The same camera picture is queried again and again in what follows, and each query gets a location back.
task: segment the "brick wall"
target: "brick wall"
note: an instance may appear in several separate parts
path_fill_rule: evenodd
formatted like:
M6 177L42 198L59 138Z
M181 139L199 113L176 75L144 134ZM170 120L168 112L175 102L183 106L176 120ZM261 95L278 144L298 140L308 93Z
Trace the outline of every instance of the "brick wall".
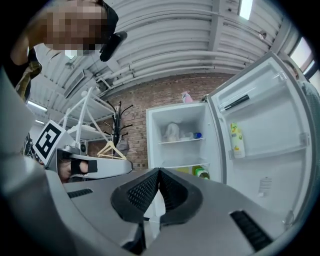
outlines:
M148 168L146 109L181 103L181 93L184 91L188 91L194 100L200 100L230 77L232 75L224 73L169 76L130 87L108 98L114 106L122 101L122 110L133 104L133 107L123 114L121 124L122 126L133 124L132 127L123 129L122 134L128 132L125 138L130 148L136 151L127 155L127 159L133 162L134 169L138 171ZM110 132L110 128L103 122L98 125L103 131ZM89 156L95 157L105 145L105 141L89 143Z

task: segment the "refrigerator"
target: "refrigerator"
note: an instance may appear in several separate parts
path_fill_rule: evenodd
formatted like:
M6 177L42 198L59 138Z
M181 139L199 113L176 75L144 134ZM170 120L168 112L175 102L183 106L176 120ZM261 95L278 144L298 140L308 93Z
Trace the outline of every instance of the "refrigerator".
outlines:
M181 137L201 137L168 141L164 135L171 123ZM232 124L241 129L240 156L233 148ZM192 175L193 167L202 167L210 180L236 189L284 222L302 214L315 178L315 127L302 90L273 52L202 101L147 109L146 129L149 168ZM164 213L157 194L145 217Z

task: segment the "ceiling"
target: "ceiling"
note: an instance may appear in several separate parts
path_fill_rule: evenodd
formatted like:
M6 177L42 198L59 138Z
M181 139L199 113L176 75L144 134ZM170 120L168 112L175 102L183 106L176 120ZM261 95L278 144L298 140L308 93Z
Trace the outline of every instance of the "ceiling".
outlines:
M36 46L43 69L32 80L30 100L48 109L32 108L38 120L58 122L81 99L81 91L92 86L100 85L95 94L105 99L130 86L175 74L236 74L269 50L290 51L299 37L267 0L253 0L249 20L238 15L238 0L106 2L119 16L116 32L128 35L109 61L101 62L99 53L73 59L61 53L51 59L52 50ZM66 98L83 70L78 94Z

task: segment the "pink object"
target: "pink object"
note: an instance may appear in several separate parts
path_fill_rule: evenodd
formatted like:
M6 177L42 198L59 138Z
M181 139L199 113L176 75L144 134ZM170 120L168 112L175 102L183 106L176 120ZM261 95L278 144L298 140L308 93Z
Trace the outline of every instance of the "pink object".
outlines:
M191 98L191 96L189 95L189 93L187 91L184 91L182 94L182 101L184 103L190 103L193 102L194 100Z

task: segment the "open refrigerator door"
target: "open refrigerator door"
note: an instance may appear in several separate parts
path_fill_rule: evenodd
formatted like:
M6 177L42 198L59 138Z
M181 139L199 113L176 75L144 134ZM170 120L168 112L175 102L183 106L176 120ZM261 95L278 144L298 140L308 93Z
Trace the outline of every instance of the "open refrigerator door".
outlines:
M225 183L293 222L315 175L315 132L297 82L272 52L208 95Z

